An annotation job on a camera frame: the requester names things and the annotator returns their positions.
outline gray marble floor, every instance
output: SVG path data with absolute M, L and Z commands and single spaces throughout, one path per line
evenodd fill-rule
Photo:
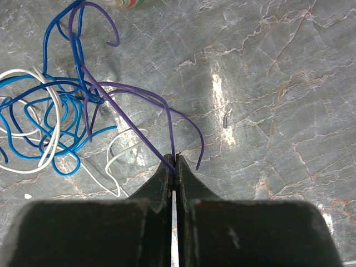
M 67 4 L 1 1 L 1 72 L 41 64 L 46 27 Z M 118 26 L 120 46 L 105 45 L 113 41 L 110 25 L 90 8 L 82 34 L 86 65 L 98 80 L 151 90 L 189 115 L 206 142 L 195 173 L 219 196 L 310 201 L 322 212 L 343 260 L 356 259 L 355 1 L 150 0 L 137 11 L 106 10 Z M 57 30 L 49 53 L 50 73 L 75 75 L 69 44 Z M 2 88 L 0 95 L 16 96 L 26 88 L 19 83 Z M 161 110 L 132 96 L 118 96 L 116 102 L 137 125 L 150 129 L 161 153 L 170 152 Z M 25 125 L 20 105 L 17 116 Z M 176 149 L 194 169 L 199 136 L 185 121 L 173 120 Z M 127 128 L 104 106 L 96 128 L 109 125 Z M 111 187 L 103 168 L 116 134 L 98 137 L 79 152 Z M 135 138 L 127 136 L 115 150 Z M 24 151 L 30 152 L 25 145 Z M 10 154 L 12 159 L 23 169 L 33 165 Z M 113 171 L 132 193 L 158 164 L 142 146 L 120 158 Z M 65 157 L 58 165 L 69 170 L 75 162 Z M 70 177 L 56 175 L 51 167 L 33 175 L 2 171 L 0 242 L 13 215 L 29 201 L 98 198 L 113 197 L 83 169 Z

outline wire bundle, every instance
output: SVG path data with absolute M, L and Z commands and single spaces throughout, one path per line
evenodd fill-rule
M 56 173 L 62 176 L 70 176 L 77 172 L 82 166 L 88 174 L 106 191 L 110 192 L 115 196 L 120 196 L 120 191 L 123 191 L 126 195 L 128 195 L 123 188 L 118 184 L 117 180 L 114 178 L 110 165 L 121 155 L 124 153 L 136 148 L 138 145 L 141 145 L 143 142 L 164 164 L 172 171 L 173 175 L 175 175 L 175 168 L 172 166 L 161 154 L 160 152 L 153 146 L 153 144 L 148 140 L 150 132 L 144 128 L 137 128 L 137 126 L 130 120 L 130 118 L 123 112 L 123 110 L 119 107 L 119 105 L 112 99 L 112 95 L 118 93 L 125 93 L 134 95 L 139 97 L 152 105 L 164 109 L 167 114 L 168 126 L 169 126 L 169 134 L 171 140 L 171 153 L 173 156 L 173 161 L 175 162 L 175 147 L 174 147 L 174 137 L 173 137 L 173 128 L 172 128 L 172 119 L 171 112 L 179 115 L 184 120 L 187 120 L 192 126 L 197 130 L 200 139 L 201 139 L 201 153 L 199 156 L 199 160 L 197 162 L 196 169 L 199 168 L 200 162 L 204 153 L 204 140 L 201 131 L 199 128 L 183 113 L 170 108 L 167 102 L 159 95 L 150 92 L 148 90 L 144 90 L 138 87 L 125 85 L 117 82 L 98 82 L 88 68 L 85 65 L 85 57 L 84 52 L 80 40 L 81 31 L 82 31 L 82 20 L 85 7 L 93 7 L 99 10 L 109 21 L 110 25 L 115 34 L 116 42 L 111 43 L 107 42 L 109 46 L 117 47 L 120 43 L 120 38 L 118 35 L 118 30 L 111 19 L 111 17 L 107 14 L 107 12 L 98 6 L 95 3 L 86 2 L 84 0 L 76 0 L 72 4 L 70 4 L 67 8 L 65 8 L 59 15 L 57 15 L 50 25 L 48 26 L 46 33 L 44 34 L 43 39 L 43 69 L 40 70 L 38 66 L 34 66 L 34 71 L 23 70 L 23 69 L 13 69 L 6 71 L 0 74 L 0 88 L 4 86 L 8 86 L 20 80 L 26 79 L 36 79 L 40 82 L 38 86 L 30 88 L 26 92 L 20 94 L 17 97 L 0 97 L 0 100 L 3 100 L 0 104 L 0 120 L 2 121 L 4 128 L 0 127 L 0 131 L 6 133 L 6 136 L 0 136 L 0 139 L 7 139 L 8 146 L 12 150 L 12 152 L 26 160 L 38 160 L 38 165 L 33 170 L 15 170 L 6 165 L 0 164 L 0 168 L 16 172 L 20 174 L 31 174 L 34 172 L 38 172 L 43 170 L 49 164 L 52 164 L 53 169 Z M 79 12 L 78 17 L 78 30 L 77 33 L 73 31 L 73 22 L 76 13 Z M 66 14 L 70 13 L 70 17 L 68 20 L 68 35 L 64 33 L 60 25 L 60 19 L 62 19 Z M 69 41 L 72 52 L 73 52 L 73 60 L 76 66 L 76 72 L 78 77 L 52 77 L 47 73 L 48 71 L 48 40 L 50 37 L 50 33 L 53 28 L 57 26 L 60 34 Z M 25 73 L 24 75 L 12 76 L 8 77 L 13 73 Z M 72 91 L 65 90 L 63 86 L 71 86 L 74 88 Z M 103 86 L 111 86 L 115 87 L 114 91 L 106 92 Z M 37 99 L 35 101 L 27 102 L 24 100 L 25 97 L 30 94 L 37 92 L 39 90 L 44 90 L 47 92 L 47 97 Z M 84 97 L 77 96 L 77 93 L 83 92 Z M 107 101 L 111 104 L 111 106 L 117 111 L 117 113 L 125 120 L 125 122 L 130 126 L 130 128 L 118 136 L 116 136 L 110 143 L 107 150 L 107 165 L 105 167 L 105 171 L 108 176 L 113 179 L 114 183 L 117 187 L 117 193 L 114 193 L 112 190 L 108 189 L 104 185 L 102 185 L 88 170 L 88 168 L 82 163 L 81 159 L 77 155 L 77 152 L 83 148 L 83 146 L 89 141 L 92 142 L 94 136 L 103 133 L 105 131 L 109 131 L 115 129 L 116 126 L 110 126 L 103 128 L 99 131 L 93 132 L 93 127 L 95 125 L 95 119 L 97 116 L 97 112 L 99 107 Z M 23 132 L 22 128 L 16 121 L 13 105 L 15 103 L 24 104 L 24 114 L 31 122 L 31 124 L 35 127 L 35 130 L 30 132 Z M 88 115 L 88 103 L 94 103 L 96 105 L 93 116 L 89 118 Z M 46 111 L 43 115 L 43 119 L 40 120 L 39 115 L 36 111 L 36 106 L 39 103 L 46 103 Z M 18 133 L 14 133 L 11 131 L 8 121 L 1 113 L 3 110 L 8 109 L 10 118 Z M 48 121 L 49 114 L 54 109 L 56 123 L 55 125 L 50 125 Z M 73 109 L 75 117 L 74 119 L 68 123 L 68 113 L 69 110 Z M 122 134 L 127 131 L 135 132 L 141 141 L 125 150 L 120 152 L 118 155 L 112 155 L 112 159 L 109 159 L 109 151 L 114 141 L 117 140 Z M 39 138 L 30 137 L 34 134 L 39 134 Z M 72 140 L 70 145 L 65 145 L 61 140 L 70 138 Z M 39 156 L 27 156 L 20 153 L 14 146 L 12 139 L 24 139 L 29 145 L 38 149 L 40 155 Z M 0 147 L 0 153 L 4 157 L 4 161 L 8 164 L 9 160 L 5 153 L 5 151 Z M 63 173 L 61 172 L 55 163 L 55 158 L 59 156 L 70 155 L 77 161 L 77 165 L 74 170 Z

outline marble surface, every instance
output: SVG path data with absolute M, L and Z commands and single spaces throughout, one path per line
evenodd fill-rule
M 0 71 L 41 64 L 44 31 L 67 4 L 2 0 Z M 355 1 L 151 0 L 137 11 L 106 10 L 119 28 L 120 46 L 105 45 L 113 41 L 110 25 L 90 8 L 82 34 L 86 65 L 98 80 L 154 91 L 189 115 L 206 142 L 195 174 L 219 196 L 310 201 L 322 212 L 342 259 L 356 259 Z M 49 51 L 50 73 L 75 75 L 69 44 L 56 30 Z M 0 95 L 16 96 L 27 86 L 3 88 Z M 150 129 L 162 154 L 170 153 L 164 112 L 132 96 L 115 100 L 137 125 Z M 26 126 L 20 105 L 17 116 Z M 118 130 L 79 154 L 113 188 L 103 170 L 105 151 L 127 125 L 110 106 L 100 116 L 97 129 Z M 199 136 L 180 118 L 173 121 L 176 149 L 194 169 Z M 135 140 L 127 135 L 114 150 Z M 1 145 L 6 148 L 6 141 Z M 31 152 L 25 145 L 23 150 Z M 12 159 L 12 166 L 33 165 L 10 154 Z M 57 163 L 64 170 L 75 165 L 68 157 Z M 158 164 L 141 146 L 122 156 L 113 171 L 132 193 Z M 0 242 L 29 201 L 98 198 L 113 197 L 83 169 L 70 177 L 51 167 L 33 175 L 1 171 Z

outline colorful round object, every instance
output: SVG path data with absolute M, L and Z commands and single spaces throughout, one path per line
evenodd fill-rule
M 100 2 L 124 9 L 136 9 L 141 7 L 145 0 L 100 0 Z

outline white speck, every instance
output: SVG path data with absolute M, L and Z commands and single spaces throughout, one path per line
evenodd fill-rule
M 24 195 L 24 198 L 25 198 L 25 199 L 31 199 L 32 196 L 31 196 L 30 194 L 27 194 L 27 193 L 26 193 L 26 194 Z

